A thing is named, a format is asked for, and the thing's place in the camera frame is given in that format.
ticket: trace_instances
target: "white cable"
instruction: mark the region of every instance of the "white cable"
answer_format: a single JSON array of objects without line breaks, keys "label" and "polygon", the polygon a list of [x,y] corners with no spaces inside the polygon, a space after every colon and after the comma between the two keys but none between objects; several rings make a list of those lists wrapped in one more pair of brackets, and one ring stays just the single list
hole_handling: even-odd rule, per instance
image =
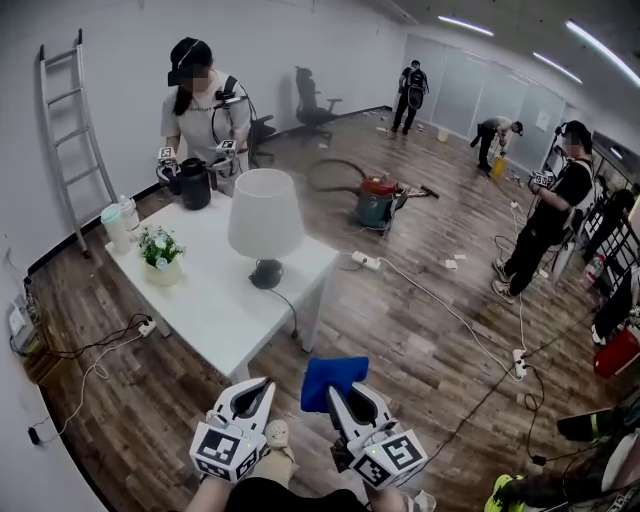
[{"label": "white cable", "polygon": [[[516,203],[518,205],[518,209],[520,210],[520,212],[522,213],[522,215],[524,215],[524,212],[522,211],[522,208],[520,208],[520,205],[518,203]],[[511,215],[513,215],[513,230],[514,233],[516,234],[516,240],[518,239],[518,219],[516,217],[516,213],[513,211],[514,209],[511,208]],[[518,298],[520,300],[520,339],[522,341],[522,348],[524,349],[525,352],[527,352],[527,346],[524,344],[524,325],[522,322],[522,294],[524,293],[524,290],[520,292],[520,294],[518,295]]]},{"label": "white cable", "polygon": [[[140,334],[139,336],[136,336],[133,339],[130,339],[129,341],[125,341],[120,345],[116,345],[115,347],[108,348],[102,354],[100,354],[98,359],[96,359],[89,368],[87,368],[87,371],[84,372],[84,377],[82,378],[82,388],[80,390],[80,404],[78,405],[76,410],[73,411],[73,414],[65,420],[64,425],[62,425],[62,430],[60,430],[60,432],[56,432],[56,434],[52,438],[42,441],[42,444],[50,443],[55,438],[61,436],[64,433],[64,431],[67,429],[67,425],[69,424],[69,422],[80,412],[80,409],[82,409],[82,406],[84,405],[84,386],[87,382],[87,377],[89,376],[89,373],[91,373],[92,370],[96,373],[98,377],[100,377],[103,380],[107,380],[109,378],[109,373],[107,372],[107,370],[104,369],[104,366],[98,364],[100,362],[100,359],[106,356],[109,352],[113,350],[118,350],[120,347],[124,347],[125,345],[128,345],[129,343],[132,343],[134,341],[137,341],[140,338],[142,338],[142,334]],[[47,416],[47,418],[44,421],[41,421],[40,423],[36,423],[34,427],[37,425],[42,425],[45,421],[47,421],[50,418],[51,416]]]},{"label": "white cable", "polygon": [[480,348],[482,350],[485,351],[485,353],[491,358],[493,359],[496,363],[498,363],[500,366],[502,366],[502,369],[507,372],[509,374],[509,377],[511,377],[513,380],[515,380],[516,382],[520,382],[522,380],[522,378],[517,378],[514,377],[513,374],[511,373],[511,371],[509,370],[509,368],[507,368],[504,364],[502,364],[502,362],[496,358],[491,352],[489,352],[489,350],[487,350],[487,348],[480,343],[480,340],[478,339],[478,337],[476,336],[475,331],[469,326],[469,324],[467,322],[465,322],[465,320],[458,315],[455,311],[453,311],[449,306],[447,306],[440,298],[438,298],[436,295],[434,295],[433,293],[431,293],[429,290],[427,290],[426,288],[424,288],[423,286],[420,286],[418,283],[416,283],[413,279],[411,279],[409,276],[407,276],[405,273],[403,273],[400,269],[398,269],[398,267],[396,267],[393,263],[391,263],[388,259],[386,258],[379,258],[380,261],[384,261],[386,262],[393,270],[395,270],[398,274],[400,274],[402,277],[404,277],[407,281],[409,281],[413,286],[415,286],[416,288],[419,288],[420,290],[422,290],[424,293],[426,293],[427,295],[429,295],[429,297],[431,297],[432,299],[436,300],[437,302],[439,302],[449,313],[451,313],[454,317],[456,317],[458,320],[460,320],[460,322],[462,322],[462,324],[469,329],[469,332],[471,333],[471,335],[473,336],[473,339],[476,340],[476,343],[480,346]]}]

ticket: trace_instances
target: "ceiling light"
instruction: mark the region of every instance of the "ceiling light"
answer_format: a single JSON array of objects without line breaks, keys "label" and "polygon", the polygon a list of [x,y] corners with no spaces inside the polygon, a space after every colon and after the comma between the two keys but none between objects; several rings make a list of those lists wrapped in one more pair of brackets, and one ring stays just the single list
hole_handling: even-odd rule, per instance
[{"label": "ceiling light", "polygon": [[464,21],[456,20],[453,18],[447,18],[446,16],[438,16],[438,19],[441,21],[446,21],[447,23],[453,23],[454,25],[458,25],[460,27],[468,28],[470,30],[475,30],[476,32],[480,32],[485,36],[493,37],[493,32],[489,30],[485,30],[484,28],[476,27],[475,25],[471,25],[469,23],[465,23]]},{"label": "ceiling light", "polygon": [[555,62],[553,62],[552,60],[547,59],[546,57],[543,57],[542,55],[540,55],[539,53],[533,52],[533,54],[535,55],[535,57],[537,59],[540,59],[542,62],[549,64],[549,66],[551,66],[552,68],[556,68],[558,71],[562,71],[565,75],[567,75],[569,78],[573,78],[576,82],[578,82],[579,84],[582,83],[582,80],[580,80],[576,75],[572,75],[571,73],[569,73],[566,69],[564,69],[562,66],[560,66],[559,64],[556,64]]},{"label": "ceiling light", "polygon": [[589,34],[584,29],[582,29],[578,25],[576,25],[573,21],[567,21],[566,25],[567,25],[567,28],[569,30],[571,30],[571,32],[573,32],[574,34],[579,35],[582,39],[587,41],[596,50],[598,50],[600,53],[604,54],[605,57],[609,58],[609,60],[611,60],[616,66],[618,66],[620,68],[620,70],[622,72],[624,72],[625,75],[627,75],[629,78],[631,78],[633,83],[635,83],[638,87],[640,87],[640,76],[636,75],[632,71],[632,69],[629,66],[627,66],[624,62],[622,62],[620,60],[620,58],[615,53],[613,53],[611,50],[609,50],[609,48],[607,48],[605,45],[603,45],[600,41],[598,41],[591,34]]}]

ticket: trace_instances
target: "aluminum ladder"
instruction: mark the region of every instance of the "aluminum ladder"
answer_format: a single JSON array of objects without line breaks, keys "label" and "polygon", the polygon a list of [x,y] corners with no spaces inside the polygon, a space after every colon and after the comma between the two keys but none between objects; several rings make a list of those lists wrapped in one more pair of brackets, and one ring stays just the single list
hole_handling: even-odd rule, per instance
[{"label": "aluminum ladder", "polygon": [[[67,59],[72,59],[73,57],[75,57],[77,67],[78,87],[59,94],[53,98],[49,98],[47,94],[47,68],[55,66],[63,61],[66,61]],[[90,258],[91,253],[89,252],[87,242],[82,235],[82,226],[84,226],[87,222],[95,219],[104,209],[106,204],[92,211],[88,215],[85,215],[84,217],[78,219],[76,217],[75,210],[69,196],[69,186],[80,181],[83,178],[92,175],[94,172],[99,171],[100,176],[102,176],[104,186],[107,189],[107,193],[111,198],[111,201],[117,203],[118,197],[116,196],[113,185],[111,184],[111,180],[109,179],[109,175],[107,174],[104,161],[102,160],[102,155],[100,154],[100,149],[98,148],[98,140],[96,139],[96,134],[91,122],[91,116],[89,115],[89,103],[87,102],[87,94],[85,92],[84,70],[82,65],[82,29],[78,30],[78,39],[75,47],[72,50],[61,53],[60,55],[56,55],[55,57],[52,57],[50,59],[45,59],[44,45],[40,46],[40,84],[42,86],[42,107],[44,110],[44,119],[47,125],[47,138],[51,150],[51,170],[54,174],[56,183],[60,188],[60,195],[62,197],[65,214],[73,224],[73,229],[78,238],[78,242],[80,242],[82,254],[85,258]],[[68,98],[69,96],[74,96],[76,94],[79,94],[82,100],[80,118],[82,120],[83,126],[56,140],[54,136],[53,125],[51,124],[51,106],[65,98]],[[83,136],[85,133],[89,136],[89,141],[91,143],[91,148],[93,150],[93,156],[95,158],[96,165],[90,167],[86,171],[81,172],[73,178],[65,179],[62,171],[62,164],[60,163],[60,155],[58,154],[58,147],[71,139]]]}]

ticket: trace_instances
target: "shoe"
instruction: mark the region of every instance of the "shoe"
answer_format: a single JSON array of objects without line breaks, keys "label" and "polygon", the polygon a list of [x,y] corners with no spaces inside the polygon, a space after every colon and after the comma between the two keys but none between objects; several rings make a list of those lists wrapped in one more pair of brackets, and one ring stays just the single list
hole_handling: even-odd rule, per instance
[{"label": "shoe", "polygon": [[599,347],[604,347],[607,345],[607,342],[604,340],[604,338],[601,338],[598,334],[598,331],[596,331],[595,325],[591,326],[591,339],[593,340],[593,343],[598,345]]},{"label": "shoe", "polygon": [[502,261],[500,258],[496,259],[493,262],[493,270],[495,270],[498,274],[498,279],[500,279],[500,281],[509,284],[511,282],[511,279],[513,279],[513,276],[507,275],[507,273],[504,271],[505,263],[506,261]]},{"label": "shoe", "polygon": [[507,304],[513,304],[516,301],[516,298],[509,292],[509,284],[502,283],[496,279],[491,283],[491,288]]}]

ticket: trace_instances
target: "table leg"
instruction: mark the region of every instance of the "table leg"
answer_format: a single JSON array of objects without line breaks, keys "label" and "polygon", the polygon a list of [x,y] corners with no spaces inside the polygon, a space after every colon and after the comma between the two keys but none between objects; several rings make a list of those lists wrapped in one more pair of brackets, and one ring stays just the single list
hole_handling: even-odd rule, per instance
[{"label": "table leg", "polygon": [[249,380],[251,375],[249,375],[249,367],[246,364],[243,364],[236,368],[236,371],[231,374],[231,384],[240,384],[245,380]]},{"label": "table leg", "polygon": [[315,290],[311,293],[308,302],[306,325],[301,333],[302,348],[305,352],[311,352],[316,343],[316,334],[320,325],[320,312],[322,310],[322,300],[327,289],[328,277],[325,277]]}]

